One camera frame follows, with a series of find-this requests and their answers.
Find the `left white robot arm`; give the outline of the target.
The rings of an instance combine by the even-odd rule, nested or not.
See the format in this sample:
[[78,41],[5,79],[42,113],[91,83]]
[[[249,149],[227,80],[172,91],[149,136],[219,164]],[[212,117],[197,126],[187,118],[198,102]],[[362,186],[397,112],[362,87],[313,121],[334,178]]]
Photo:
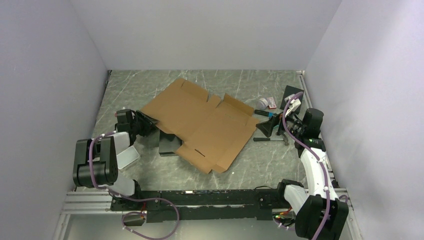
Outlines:
[[76,142],[72,178],[77,187],[107,191],[124,198],[129,209],[137,210],[144,203],[140,185],[120,170],[139,158],[134,147],[137,137],[149,136],[159,121],[127,108],[118,110],[115,117],[117,122],[112,132]]

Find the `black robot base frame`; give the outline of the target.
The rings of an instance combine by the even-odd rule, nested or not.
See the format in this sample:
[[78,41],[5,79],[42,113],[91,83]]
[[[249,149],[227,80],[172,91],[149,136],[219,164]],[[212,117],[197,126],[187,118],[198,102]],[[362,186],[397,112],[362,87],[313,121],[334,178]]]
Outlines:
[[147,223],[180,219],[256,219],[270,221],[290,207],[274,188],[222,190],[141,190],[136,202],[114,196],[113,212],[142,212]]

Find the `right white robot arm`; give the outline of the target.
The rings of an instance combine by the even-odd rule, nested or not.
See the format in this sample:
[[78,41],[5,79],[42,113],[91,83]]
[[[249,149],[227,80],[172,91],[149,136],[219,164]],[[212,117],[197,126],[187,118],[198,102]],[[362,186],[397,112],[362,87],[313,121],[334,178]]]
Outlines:
[[296,181],[280,182],[275,194],[276,203],[282,208],[289,207],[294,218],[287,218],[285,211],[274,215],[274,221],[286,229],[294,227],[300,238],[338,240],[349,215],[349,207],[337,195],[325,163],[326,147],[319,137],[324,113],[308,108],[303,119],[299,119],[295,111],[287,116],[258,109],[254,112],[269,119],[256,125],[265,137],[253,140],[270,141],[275,127],[278,127],[277,135],[292,137],[308,182],[308,189]]

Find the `black rectangular block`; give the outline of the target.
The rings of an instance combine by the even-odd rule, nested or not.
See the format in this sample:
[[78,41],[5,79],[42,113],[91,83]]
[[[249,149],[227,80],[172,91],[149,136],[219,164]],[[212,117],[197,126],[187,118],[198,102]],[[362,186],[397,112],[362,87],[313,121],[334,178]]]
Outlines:
[[158,153],[161,157],[176,156],[183,141],[175,134],[159,132]]

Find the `small red white card box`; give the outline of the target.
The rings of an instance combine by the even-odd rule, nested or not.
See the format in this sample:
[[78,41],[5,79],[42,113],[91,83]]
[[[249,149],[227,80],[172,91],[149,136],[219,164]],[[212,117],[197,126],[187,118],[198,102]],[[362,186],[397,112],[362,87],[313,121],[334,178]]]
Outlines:
[[270,110],[272,110],[272,109],[276,109],[276,108],[277,108],[276,102],[275,102],[275,100],[274,100],[274,98],[273,98],[273,97],[268,97],[268,98],[267,98],[267,102],[268,102],[268,108],[269,108]]

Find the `black handled claw hammer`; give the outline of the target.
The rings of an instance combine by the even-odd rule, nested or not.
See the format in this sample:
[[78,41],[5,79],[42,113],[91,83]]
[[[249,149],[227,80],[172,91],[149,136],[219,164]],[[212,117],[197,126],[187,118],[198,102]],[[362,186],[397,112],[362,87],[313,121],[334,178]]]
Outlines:
[[289,139],[284,133],[278,133],[275,137],[253,137],[254,142],[270,142],[270,141],[282,141],[285,146],[289,145]]

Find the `black blue marker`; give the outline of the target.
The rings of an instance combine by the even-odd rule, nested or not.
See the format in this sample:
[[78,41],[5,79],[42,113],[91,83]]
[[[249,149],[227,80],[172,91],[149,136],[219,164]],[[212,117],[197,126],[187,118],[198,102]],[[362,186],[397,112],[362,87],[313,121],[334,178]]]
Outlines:
[[274,115],[273,112],[259,110],[259,109],[255,109],[254,114],[264,116],[264,117],[268,117],[268,118],[271,118]]

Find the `brown cardboard box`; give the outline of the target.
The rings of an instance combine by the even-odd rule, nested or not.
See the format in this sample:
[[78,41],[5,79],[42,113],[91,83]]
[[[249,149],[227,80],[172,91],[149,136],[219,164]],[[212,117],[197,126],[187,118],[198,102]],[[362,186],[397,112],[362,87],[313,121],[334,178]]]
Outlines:
[[225,94],[212,94],[178,78],[140,110],[156,119],[156,126],[177,136],[175,153],[201,172],[229,169],[256,130],[254,108]]

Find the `silver metal tin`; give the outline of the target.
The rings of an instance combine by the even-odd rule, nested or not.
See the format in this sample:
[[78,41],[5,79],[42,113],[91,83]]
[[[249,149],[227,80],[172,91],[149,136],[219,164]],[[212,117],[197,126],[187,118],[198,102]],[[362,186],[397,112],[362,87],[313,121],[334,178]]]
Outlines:
[[136,148],[132,145],[116,155],[117,167],[119,170],[124,169],[134,161],[138,160],[140,155]]

